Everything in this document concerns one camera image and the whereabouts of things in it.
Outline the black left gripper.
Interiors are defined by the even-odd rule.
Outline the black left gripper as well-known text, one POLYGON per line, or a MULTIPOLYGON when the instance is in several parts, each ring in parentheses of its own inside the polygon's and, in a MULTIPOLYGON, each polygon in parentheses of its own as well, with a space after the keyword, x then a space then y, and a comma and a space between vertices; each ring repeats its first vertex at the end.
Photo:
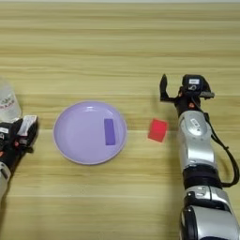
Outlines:
POLYGON ((0 134, 0 163, 4 163, 11 173, 15 172, 26 153, 33 152, 33 144, 38 136, 38 118, 28 128, 26 137, 17 136, 22 124, 22 118, 12 124, 11 137, 13 139, 0 134))

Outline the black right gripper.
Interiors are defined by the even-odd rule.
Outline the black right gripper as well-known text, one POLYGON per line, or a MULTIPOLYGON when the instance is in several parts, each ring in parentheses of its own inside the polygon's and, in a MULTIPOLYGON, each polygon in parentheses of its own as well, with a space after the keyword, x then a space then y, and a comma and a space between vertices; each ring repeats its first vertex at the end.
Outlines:
POLYGON ((181 115, 187 111, 201 111, 201 99, 214 98, 215 94, 211 91, 209 83, 203 81, 203 90, 201 92, 197 91, 187 91, 184 87, 180 87, 176 97, 170 97, 167 93, 167 76, 162 75, 159 92, 160 100, 167 103, 172 103, 177 110, 177 114, 181 115))

